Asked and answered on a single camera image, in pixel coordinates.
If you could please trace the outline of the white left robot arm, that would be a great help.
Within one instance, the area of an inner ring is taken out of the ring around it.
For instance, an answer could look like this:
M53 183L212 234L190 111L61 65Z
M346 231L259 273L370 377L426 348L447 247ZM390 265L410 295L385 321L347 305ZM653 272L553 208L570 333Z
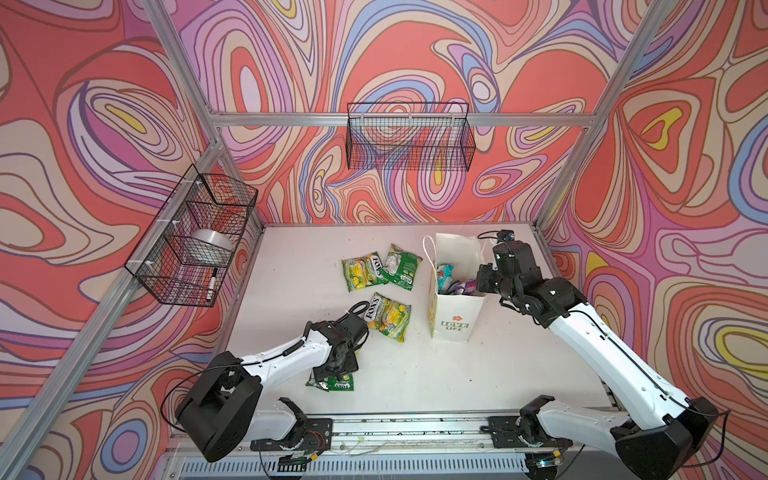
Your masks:
M306 449L306 438L316 440L319 433L295 402L281 397L261 409L260 398L295 377L323 381L356 372L357 352L369 335L361 317L367 306L359 302L337 320L309 322L296 339L259 354L215 356L174 413L205 460L217 462L243 442L288 450Z

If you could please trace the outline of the purple Fox's candy bag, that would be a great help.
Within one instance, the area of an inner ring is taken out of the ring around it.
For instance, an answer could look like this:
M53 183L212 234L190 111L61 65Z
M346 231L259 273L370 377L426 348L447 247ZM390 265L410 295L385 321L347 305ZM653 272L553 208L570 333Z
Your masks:
M447 290L447 295L468 295L472 296L478 291L477 281L475 279L466 281L455 281Z

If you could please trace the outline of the green candy bag front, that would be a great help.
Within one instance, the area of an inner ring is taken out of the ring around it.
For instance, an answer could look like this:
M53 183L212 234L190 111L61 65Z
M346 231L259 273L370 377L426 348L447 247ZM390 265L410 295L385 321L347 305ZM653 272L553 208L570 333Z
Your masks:
M352 392L354 390L353 371L347 365L331 368L326 365L312 369L305 385L324 392Z

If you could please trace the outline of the teal Fox's mint bag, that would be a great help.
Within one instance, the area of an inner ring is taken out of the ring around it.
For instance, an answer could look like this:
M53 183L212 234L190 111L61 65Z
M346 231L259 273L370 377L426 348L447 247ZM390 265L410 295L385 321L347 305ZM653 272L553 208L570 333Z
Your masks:
M447 294L454 283L454 266L442 264L436 268L436 285L439 294Z

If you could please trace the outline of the illustrated paper gift bag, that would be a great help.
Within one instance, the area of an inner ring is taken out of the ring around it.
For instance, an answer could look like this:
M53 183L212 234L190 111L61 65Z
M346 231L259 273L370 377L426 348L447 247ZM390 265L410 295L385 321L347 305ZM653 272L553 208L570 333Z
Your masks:
M478 291L472 295L439 294L436 285L436 268L442 264L454 266L454 282L477 278L483 263L481 241L474 236L451 233L427 235L422 248L431 269L427 318L433 340L467 342L477 323L484 295Z

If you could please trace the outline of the green yellow Fox's bag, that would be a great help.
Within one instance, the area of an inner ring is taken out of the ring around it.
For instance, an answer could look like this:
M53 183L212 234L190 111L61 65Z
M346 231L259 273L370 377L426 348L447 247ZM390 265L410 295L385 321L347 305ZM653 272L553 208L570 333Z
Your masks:
M349 292L388 284L383 263L377 252L342 260L342 273Z
M411 305L375 293L364 312L363 319L371 329L399 343L404 343L411 312Z

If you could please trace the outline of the green candy bag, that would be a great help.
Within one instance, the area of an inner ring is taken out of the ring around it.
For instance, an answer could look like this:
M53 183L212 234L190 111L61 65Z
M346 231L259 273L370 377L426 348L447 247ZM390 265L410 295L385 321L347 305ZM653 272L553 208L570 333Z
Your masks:
M421 256L392 244L383 263L382 275L387 282L411 291L421 262Z
M353 371L347 365L331 368L326 365L312 369L305 385L324 392L352 392L354 390Z

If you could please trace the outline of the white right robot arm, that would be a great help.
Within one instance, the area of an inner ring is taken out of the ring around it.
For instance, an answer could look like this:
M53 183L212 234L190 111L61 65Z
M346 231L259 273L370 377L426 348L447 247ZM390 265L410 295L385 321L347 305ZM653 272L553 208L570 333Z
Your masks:
M567 439L619 458L639 479L668 479L688 465L717 419L727 415L663 378L599 317L563 277L543 277L529 244L495 234L493 260L477 272L480 292L530 317L569 345L621 402L623 414L576 407L540 395L519 411L507 434L526 445Z

